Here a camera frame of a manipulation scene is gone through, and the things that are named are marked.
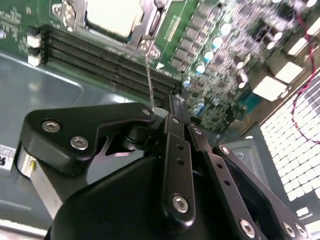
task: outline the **gray metal surface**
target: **gray metal surface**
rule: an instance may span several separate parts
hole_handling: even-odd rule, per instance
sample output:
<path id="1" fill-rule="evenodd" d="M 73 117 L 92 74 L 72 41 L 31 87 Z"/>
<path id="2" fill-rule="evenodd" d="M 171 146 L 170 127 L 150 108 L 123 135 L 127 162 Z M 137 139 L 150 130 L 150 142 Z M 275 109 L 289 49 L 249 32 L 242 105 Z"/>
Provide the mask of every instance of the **gray metal surface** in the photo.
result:
<path id="1" fill-rule="evenodd" d="M 0 51 L 1 145 L 17 147 L 24 117 L 33 110 L 120 102 L 132 102 L 132 99 L 59 72 L 34 68 Z M 95 182 L 141 156 L 142 152 L 137 151 L 128 158 L 94 162 L 87 181 Z M 4 169 L 0 169 L 0 219 L 40 229 L 48 229 L 52 222 L 40 198 L 19 189 Z"/>

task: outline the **white connector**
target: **white connector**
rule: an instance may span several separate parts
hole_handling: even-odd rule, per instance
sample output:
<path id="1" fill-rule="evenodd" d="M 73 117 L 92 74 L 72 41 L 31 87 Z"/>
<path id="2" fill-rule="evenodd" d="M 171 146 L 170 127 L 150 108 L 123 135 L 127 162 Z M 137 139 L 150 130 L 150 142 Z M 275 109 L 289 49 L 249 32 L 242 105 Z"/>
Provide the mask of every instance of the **white connector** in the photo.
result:
<path id="1" fill-rule="evenodd" d="M 32 56 L 32 55 L 29 55 L 28 56 L 28 64 L 34 66 L 34 67 L 37 67 L 41 64 L 41 55 L 37 55 L 37 56 Z"/>

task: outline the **thin cable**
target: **thin cable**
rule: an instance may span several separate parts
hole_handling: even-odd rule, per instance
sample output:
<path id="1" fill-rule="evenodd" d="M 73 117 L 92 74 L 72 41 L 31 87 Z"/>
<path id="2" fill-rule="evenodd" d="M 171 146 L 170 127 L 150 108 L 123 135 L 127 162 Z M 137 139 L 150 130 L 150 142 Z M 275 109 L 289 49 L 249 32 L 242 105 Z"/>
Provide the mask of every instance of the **thin cable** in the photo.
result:
<path id="1" fill-rule="evenodd" d="M 151 82 L 150 62 L 149 62 L 148 54 L 145 56 L 145 67 L 146 67 L 146 74 L 149 82 L 150 107 L 151 107 L 151 110 L 155 112 L 154 87 Z"/>
<path id="2" fill-rule="evenodd" d="M 305 33 L 305 39 L 307 40 L 308 43 L 308 50 L 309 50 L 309 58 L 311 61 L 311 67 L 312 67 L 312 74 L 311 77 L 309 78 L 309 80 L 305 83 L 305 85 L 298 91 L 295 99 L 293 100 L 293 106 L 292 106 L 292 122 L 295 126 L 295 128 L 298 130 L 298 132 L 301 134 L 302 137 L 304 137 L 307 141 L 313 142 L 315 144 L 320 144 L 319 140 L 313 140 L 311 138 L 308 138 L 300 129 L 298 123 L 295 120 L 295 110 L 297 108 L 297 101 L 298 99 L 306 92 L 306 90 L 309 88 L 310 83 L 315 80 L 316 77 L 316 73 L 317 73 L 317 68 L 316 68 L 316 64 L 315 64 L 315 56 L 314 56 L 314 47 L 312 45 L 312 41 L 311 41 L 311 36 L 308 34 L 308 29 L 306 27 L 306 24 L 304 22 L 304 20 L 302 19 L 301 15 L 297 14 L 296 18 L 300 24 L 301 27 L 303 27 L 304 29 L 304 33 Z"/>

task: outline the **white label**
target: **white label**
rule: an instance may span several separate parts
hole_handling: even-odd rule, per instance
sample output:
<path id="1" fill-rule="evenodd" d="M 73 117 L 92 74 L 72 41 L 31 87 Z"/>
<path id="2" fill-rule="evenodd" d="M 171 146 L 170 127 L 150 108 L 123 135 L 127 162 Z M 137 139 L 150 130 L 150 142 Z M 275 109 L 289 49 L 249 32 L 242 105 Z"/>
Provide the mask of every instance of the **white label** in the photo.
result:
<path id="1" fill-rule="evenodd" d="M 0 144 L 0 169 L 11 170 L 15 153 L 14 148 Z"/>

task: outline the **electrolytic capacitor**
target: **electrolytic capacitor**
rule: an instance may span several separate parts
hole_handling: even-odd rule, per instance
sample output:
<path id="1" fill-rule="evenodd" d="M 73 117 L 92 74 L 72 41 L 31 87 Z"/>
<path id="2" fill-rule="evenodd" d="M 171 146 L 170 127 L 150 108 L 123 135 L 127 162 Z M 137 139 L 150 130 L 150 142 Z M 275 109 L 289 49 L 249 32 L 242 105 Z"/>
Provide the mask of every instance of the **electrolytic capacitor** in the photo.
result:
<path id="1" fill-rule="evenodd" d="M 271 27 L 269 32 L 272 35 L 274 41 L 278 41 L 283 35 L 282 32 L 278 31 L 275 27 Z"/>
<path id="2" fill-rule="evenodd" d="M 223 23 L 220 27 L 220 33 L 222 36 L 227 36 L 229 33 L 231 33 L 232 25 L 230 23 Z"/>
<path id="3" fill-rule="evenodd" d="M 210 62 L 214 59 L 214 52 L 211 49 L 206 49 L 203 51 L 203 57 L 206 62 Z"/>
<path id="4" fill-rule="evenodd" d="M 198 73 L 198 74 L 203 74 L 205 71 L 206 71 L 206 66 L 203 62 L 198 62 L 196 65 L 195 65 L 195 71 Z"/>
<path id="5" fill-rule="evenodd" d="M 223 42 L 224 40 L 219 36 L 216 36 L 212 39 L 212 45 L 215 49 L 219 49 L 222 46 Z"/>
<path id="6" fill-rule="evenodd" d="M 276 43 L 268 35 L 264 36 L 263 43 L 268 50 L 273 49 L 276 45 Z"/>
<path id="7" fill-rule="evenodd" d="M 236 69 L 242 69 L 243 68 L 244 62 L 241 60 L 240 57 L 234 56 L 233 57 L 233 61 L 234 61 L 234 64 L 236 66 Z"/>
<path id="8" fill-rule="evenodd" d="M 200 98 L 196 101 L 196 107 L 198 109 L 204 109 L 205 108 L 205 100 L 203 98 Z"/>
<path id="9" fill-rule="evenodd" d="M 238 84 L 239 89 L 243 89 L 246 85 L 246 83 L 243 81 L 242 77 L 240 75 L 235 77 L 235 81 Z"/>
<path id="10" fill-rule="evenodd" d="M 191 77 L 190 76 L 185 77 L 183 81 L 183 86 L 185 88 L 188 88 L 190 87 L 190 83 L 191 83 Z"/>
<path id="11" fill-rule="evenodd" d="M 308 8 L 311 8 L 317 3 L 317 0 L 302 0 L 302 2 L 304 2 Z"/>

